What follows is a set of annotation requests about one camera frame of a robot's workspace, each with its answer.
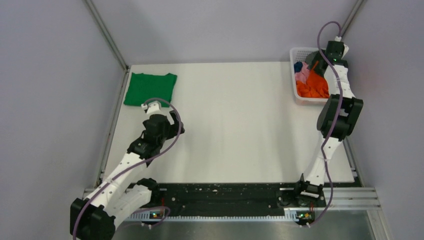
white wall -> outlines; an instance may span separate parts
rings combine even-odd
[[[69,239],[123,70],[81,0],[2,0],[0,45],[0,239]]]
[[[423,239],[424,1],[368,1],[344,41],[364,108],[352,134],[395,239]]]
[[[356,0],[94,0],[127,64],[289,60]],[[333,36],[329,28],[322,39]]]

white plastic basket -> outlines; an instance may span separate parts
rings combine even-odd
[[[324,105],[328,99],[328,98],[314,98],[314,97],[299,96],[298,90],[296,88],[295,67],[294,67],[295,63],[304,62],[306,57],[315,51],[318,51],[317,47],[293,47],[292,49],[290,49],[291,83],[293,85],[293,92],[296,98],[296,103],[299,105],[306,105],[306,104]]]

gray floor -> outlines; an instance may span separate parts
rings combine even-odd
[[[366,211],[328,212],[311,228],[291,222],[165,222],[149,230],[132,225],[113,240],[374,240]]]

green cloth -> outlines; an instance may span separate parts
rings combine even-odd
[[[171,73],[165,76],[133,73],[123,104],[141,106],[150,98],[161,98],[171,102],[172,92],[176,82],[177,75]],[[161,104],[162,107],[169,108],[168,104],[163,102],[161,102]]]

cable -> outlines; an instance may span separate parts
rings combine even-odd
[[[180,137],[180,135],[181,135],[181,129],[182,129],[182,124],[181,124],[181,117],[180,117],[180,114],[178,113],[178,111],[177,111],[177,109],[170,103],[170,102],[168,102],[168,101],[166,101],[166,100],[164,100],[164,99],[162,99],[162,98],[158,98],[158,97],[154,97],[154,98],[150,98],[150,99],[147,99],[145,102],[144,102],[144,104],[147,104],[148,102],[151,102],[151,101],[161,101],[161,102],[163,102],[163,103],[165,103],[165,104],[168,104],[174,111],[175,111],[175,114],[176,114],[176,119],[177,119],[177,121],[180,123],[179,125],[178,125],[178,132],[177,132],[177,134],[176,134],[176,136],[175,136],[175,139],[174,139],[174,141],[164,150],[164,151],[162,151],[162,152],[160,152],[159,154],[157,154],[156,156],[153,156],[153,157],[150,157],[150,158],[148,158],[148,159],[146,159],[146,160],[143,160],[143,161],[141,161],[141,162],[139,162],[139,163],[136,163],[136,164],[134,164],[134,165],[132,165],[132,166],[130,166],[130,167],[127,167],[126,169],[124,169],[123,171],[121,171],[120,173],[118,173],[116,176],[114,176],[113,178],[112,178],[112,181],[114,181],[114,180],[116,180],[117,178],[119,178],[122,174],[125,174],[126,172],[128,172],[129,170],[131,170],[131,169],[133,169],[133,168],[136,168],[136,167],[138,167],[138,166],[140,166],[140,165],[143,165],[143,164],[145,164],[145,163],[149,163],[149,162],[151,162],[151,161],[153,161],[154,159],[156,159],[156,158],[158,158],[158,157],[160,157],[160,156],[162,156],[163,154],[165,154],[166,152],[168,152],[168,150],[169,149],[171,149],[174,145],[175,145],[175,143],[177,142],[177,140],[178,140],[178,138]],[[82,207],[82,209],[81,209],[81,211],[79,212],[79,214],[78,214],[78,217],[76,218],[76,221],[75,221],[75,224],[73,225],[73,232],[72,232],[72,239],[73,240],[77,240],[77,229],[78,229],[78,225],[80,224],[80,220],[81,220],[81,218],[83,217],[83,214],[84,214],[84,212],[86,211],[86,209],[88,208],[88,206],[93,202],[93,200],[101,193],[101,192],[103,192],[108,186],[110,185],[110,183],[109,182],[106,182],[105,184],[104,184],[104,186],[102,187],[102,188],[100,188],[100,190],[99,191],[97,191],[88,201],[87,201],[87,203]]]
[[[155,207],[150,207],[150,208],[146,208],[146,209],[135,211],[132,214],[139,214],[139,213],[149,212],[149,211],[153,211],[153,210],[156,210],[156,209],[165,209],[165,210],[167,210],[167,213],[165,213],[165,216],[162,217],[162,219],[160,219],[160,221],[158,221],[157,223],[155,223],[153,225],[149,225],[149,228],[154,228],[154,227],[162,224],[164,222],[164,220],[167,217],[169,217],[169,215],[171,214],[171,209],[169,207],[167,207],[167,206],[155,206]],[[139,223],[131,223],[131,224],[127,224],[125,226],[119,227],[116,231],[122,230],[122,229],[125,229],[125,228],[128,228],[128,227],[131,227],[131,226],[143,226],[143,225],[144,225],[143,223],[141,223],[141,224],[139,224]]]
[[[326,143],[328,142],[328,140],[330,139],[331,134],[333,133],[334,127],[336,126],[336,122],[337,122],[337,118],[339,117],[339,113],[340,113],[340,109],[342,108],[342,101],[343,101],[343,90],[342,90],[342,84],[340,83],[340,77],[339,74],[337,73],[336,69],[333,67],[333,64],[330,62],[330,60],[326,57],[326,55],[323,53],[323,51],[321,50],[320,47],[320,37],[321,37],[321,32],[324,30],[324,28],[329,25],[329,24],[336,24],[338,26],[338,37],[341,36],[342,34],[342,27],[340,26],[340,23],[336,22],[336,21],[329,21],[326,24],[324,24],[324,26],[321,27],[321,29],[319,30],[318,33],[318,38],[316,40],[316,44],[318,45],[318,51],[319,54],[321,54],[322,58],[324,59],[324,61],[328,64],[328,66],[331,68],[331,70],[334,72],[335,75],[335,79],[337,81],[337,85],[338,85],[338,89],[340,91],[340,97],[338,98],[338,104],[337,104],[337,108],[335,110],[335,114],[334,114],[334,118],[333,121],[331,123],[331,127],[328,131],[327,136],[325,137],[324,142],[321,145],[321,152],[322,152],[322,156],[324,157],[324,165],[325,165],[325,173],[327,175],[328,178],[328,182],[330,184],[330,198],[327,202],[327,205],[325,206],[324,210],[321,212],[321,214],[315,219],[314,222],[312,222],[311,224],[309,224],[309,227],[313,226],[315,223],[317,223],[323,216],[324,214],[327,212],[327,210],[329,209],[331,202],[333,201],[333,193],[334,193],[334,185],[333,185],[333,181],[331,180],[330,177],[330,173],[329,173],[329,165],[327,163],[327,156],[326,153],[324,151],[324,146],[326,145]]]

